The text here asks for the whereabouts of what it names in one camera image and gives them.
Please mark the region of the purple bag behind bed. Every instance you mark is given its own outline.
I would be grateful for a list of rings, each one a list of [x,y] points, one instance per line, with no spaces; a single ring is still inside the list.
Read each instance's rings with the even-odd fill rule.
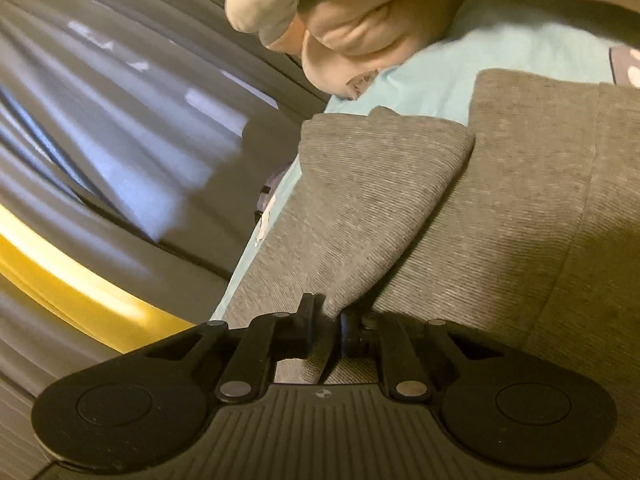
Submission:
[[[258,223],[260,218],[262,218],[262,214],[267,209],[270,200],[273,198],[274,193],[276,192],[277,187],[282,181],[284,175],[288,171],[290,166],[285,165],[275,171],[273,174],[270,174],[262,188],[260,189],[260,193],[258,195],[258,200],[256,203],[255,211],[254,211],[254,220],[255,223]]]

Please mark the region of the yellow curtain strip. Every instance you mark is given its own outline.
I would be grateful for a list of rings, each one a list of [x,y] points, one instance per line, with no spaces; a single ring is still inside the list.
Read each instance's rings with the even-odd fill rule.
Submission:
[[[192,327],[101,278],[6,208],[1,209],[1,275],[40,307],[120,353]]]

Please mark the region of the grey sweatpants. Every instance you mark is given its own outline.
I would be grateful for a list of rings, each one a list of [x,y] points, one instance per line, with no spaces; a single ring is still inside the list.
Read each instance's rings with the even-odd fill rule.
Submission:
[[[639,92],[486,70],[469,121],[319,116],[302,175],[224,317],[245,326],[303,292],[329,318],[451,318],[588,375],[639,454]]]

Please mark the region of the light blue bed sheet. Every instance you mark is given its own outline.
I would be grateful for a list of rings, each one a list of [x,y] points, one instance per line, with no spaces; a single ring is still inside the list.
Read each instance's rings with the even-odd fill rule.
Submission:
[[[401,117],[469,121],[479,74],[507,70],[571,84],[623,86],[616,77],[639,38],[634,14],[600,4],[562,0],[470,0],[449,36],[403,66],[382,73],[357,102],[333,99],[319,116],[367,117],[386,110]],[[298,155],[254,229],[230,285],[215,310],[228,304],[302,175]]]

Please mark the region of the grey curtain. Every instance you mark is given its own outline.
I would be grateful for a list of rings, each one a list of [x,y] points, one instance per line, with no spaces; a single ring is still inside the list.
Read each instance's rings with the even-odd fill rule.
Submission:
[[[260,189],[324,107],[224,0],[1,0],[1,209],[125,292],[214,312]],[[46,466],[36,396],[117,352],[1,275],[1,474]]]

